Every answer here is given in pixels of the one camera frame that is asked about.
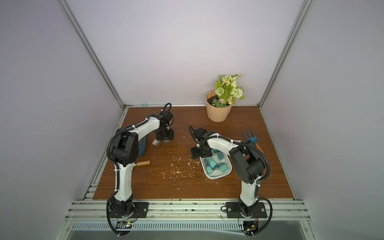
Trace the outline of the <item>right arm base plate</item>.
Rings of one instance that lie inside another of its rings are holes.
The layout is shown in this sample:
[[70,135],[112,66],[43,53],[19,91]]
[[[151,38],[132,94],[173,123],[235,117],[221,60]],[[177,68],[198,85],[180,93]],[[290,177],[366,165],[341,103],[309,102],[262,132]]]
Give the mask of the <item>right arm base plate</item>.
[[226,202],[225,209],[227,218],[239,219],[239,218],[267,218],[267,210],[262,202],[256,202],[252,206],[246,206],[239,202]]

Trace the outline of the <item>brown plug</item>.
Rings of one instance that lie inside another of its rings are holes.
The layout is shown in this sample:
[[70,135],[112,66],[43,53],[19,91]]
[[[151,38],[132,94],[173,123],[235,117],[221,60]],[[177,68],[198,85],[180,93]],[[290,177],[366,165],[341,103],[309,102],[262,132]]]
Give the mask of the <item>brown plug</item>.
[[159,147],[161,144],[162,144],[162,142],[160,140],[156,140],[156,139],[152,142],[152,145],[154,145],[155,147]]

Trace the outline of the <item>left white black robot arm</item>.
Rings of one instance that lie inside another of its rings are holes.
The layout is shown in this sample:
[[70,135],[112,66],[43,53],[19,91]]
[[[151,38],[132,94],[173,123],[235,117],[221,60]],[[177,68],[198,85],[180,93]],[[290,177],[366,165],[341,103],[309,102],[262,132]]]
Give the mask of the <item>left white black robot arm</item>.
[[156,141],[170,142],[174,139],[174,130],[170,128],[174,119],[172,104],[167,103],[159,114],[148,115],[142,122],[129,128],[120,128],[111,138],[106,156],[115,166],[115,191],[106,203],[107,221],[117,237],[124,237],[128,231],[119,231],[112,224],[111,218],[127,218],[138,215],[133,203],[132,171],[139,156],[139,142],[154,132]]

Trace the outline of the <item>teal plug top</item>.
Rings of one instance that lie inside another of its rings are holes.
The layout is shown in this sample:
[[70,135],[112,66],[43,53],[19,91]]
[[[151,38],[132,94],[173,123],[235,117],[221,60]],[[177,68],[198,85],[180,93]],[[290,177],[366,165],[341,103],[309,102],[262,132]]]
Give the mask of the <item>teal plug top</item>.
[[211,175],[211,174],[213,173],[213,169],[212,169],[212,167],[209,166],[209,165],[206,165],[206,171],[207,171],[207,174],[208,174],[208,175]]

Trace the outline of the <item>white oval storage tray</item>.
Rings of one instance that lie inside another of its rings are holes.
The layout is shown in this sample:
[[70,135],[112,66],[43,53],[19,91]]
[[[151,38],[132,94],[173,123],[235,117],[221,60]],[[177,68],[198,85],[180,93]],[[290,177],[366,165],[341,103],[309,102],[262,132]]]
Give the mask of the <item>white oval storage tray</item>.
[[207,158],[200,157],[203,171],[209,180],[217,180],[229,175],[232,172],[232,164],[229,156],[225,153],[213,149],[212,156]]

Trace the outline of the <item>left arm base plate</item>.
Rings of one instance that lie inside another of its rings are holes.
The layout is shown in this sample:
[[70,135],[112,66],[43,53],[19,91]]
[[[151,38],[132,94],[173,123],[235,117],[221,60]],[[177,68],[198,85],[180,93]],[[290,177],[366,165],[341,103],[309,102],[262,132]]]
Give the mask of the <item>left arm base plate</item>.
[[148,202],[111,201],[107,206],[107,216],[109,218],[146,218],[148,209]]

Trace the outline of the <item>teal plug lone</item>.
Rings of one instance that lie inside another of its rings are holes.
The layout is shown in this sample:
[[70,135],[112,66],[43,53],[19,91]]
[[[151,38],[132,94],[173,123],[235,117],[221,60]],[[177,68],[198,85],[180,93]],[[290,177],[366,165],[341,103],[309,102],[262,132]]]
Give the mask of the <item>teal plug lone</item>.
[[221,161],[224,158],[224,154],[222,152],[217,153],[218,159]]

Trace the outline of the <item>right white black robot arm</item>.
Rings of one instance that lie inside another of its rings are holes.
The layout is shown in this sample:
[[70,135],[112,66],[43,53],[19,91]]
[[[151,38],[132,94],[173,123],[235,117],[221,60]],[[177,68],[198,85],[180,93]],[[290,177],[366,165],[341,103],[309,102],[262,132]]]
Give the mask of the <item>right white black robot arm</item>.
[[273,217],[273,205],[267,198],[258,197],[258,191],[271,173],[271,165],[265,154],[257,149],[251,140],[235,141],[216,132],[203,128],[194,129],[189,125],[190,134],[196,143],[191,148],[193,159],[210,157],[213,150],[227,155],[238,177],[242,181],[241,194],[236,202],[227,202],[221,211],[227,218],[241,219],[242,233],[254,237],[263,231]]

